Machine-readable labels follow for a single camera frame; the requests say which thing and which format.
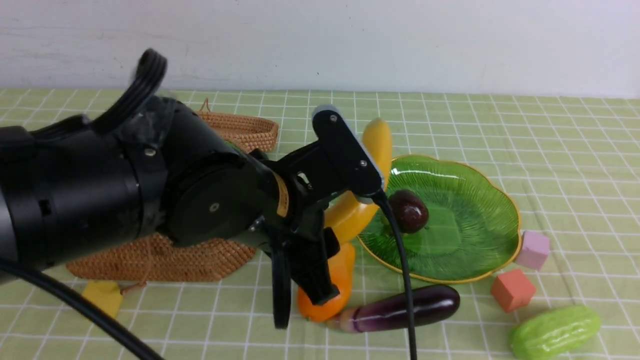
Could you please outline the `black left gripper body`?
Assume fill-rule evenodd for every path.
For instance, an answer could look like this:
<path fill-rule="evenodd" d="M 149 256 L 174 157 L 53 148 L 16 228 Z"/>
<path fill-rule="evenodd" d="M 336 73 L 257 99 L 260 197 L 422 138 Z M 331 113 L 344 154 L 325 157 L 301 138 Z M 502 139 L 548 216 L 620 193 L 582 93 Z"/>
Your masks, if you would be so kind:
<path fill-rule="evenodd" d="M 289 260 L 325 261 L 340 249 L 327 224 L 330 201 L 346 191 L 338 167 L 317 140 L 278 161 L 250 152 L 269 183 L 258 191 L 260 215 L 250 225 L 254 246 L 272 256 L 281 246 Z"/>

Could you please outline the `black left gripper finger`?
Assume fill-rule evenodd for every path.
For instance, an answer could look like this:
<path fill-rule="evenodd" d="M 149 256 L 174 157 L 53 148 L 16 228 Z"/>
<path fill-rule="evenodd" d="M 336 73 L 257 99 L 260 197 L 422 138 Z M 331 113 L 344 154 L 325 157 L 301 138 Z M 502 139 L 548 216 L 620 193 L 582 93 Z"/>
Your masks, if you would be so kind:
<path fill-rule="evenodd" d="M 291 314 L 290 262 L 283 250 L 272 250 L 270 260 L 273 323 L 277 330 L 286 330 Z"/>
<path fill-rule="evenodd" d="M 290 275 L 314 306 L 338 296 L 330 278 L 329 259 L 340 250 L 334 231 L 324 228 L 315 240 L 295 237 L 290 244 Z"/>

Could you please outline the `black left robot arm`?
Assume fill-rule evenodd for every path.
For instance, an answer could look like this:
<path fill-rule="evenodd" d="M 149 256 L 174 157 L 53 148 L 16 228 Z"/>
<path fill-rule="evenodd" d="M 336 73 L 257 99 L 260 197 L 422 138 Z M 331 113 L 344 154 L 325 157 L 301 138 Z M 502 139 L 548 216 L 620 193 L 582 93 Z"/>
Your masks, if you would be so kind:
<path fill-rule="evenodd" d="M 1 258 L 45 271 L 154 233 L 176 248 L 233 240 L 272 260 L 282 329 L 291 283 L 313 305 L 339 295 L 328 264 L 338 240 L 298 170 L 240 150 L 158 95 L 167 68 L 147 48 L 129 87 L 95 119 L 1 128 Z"/>

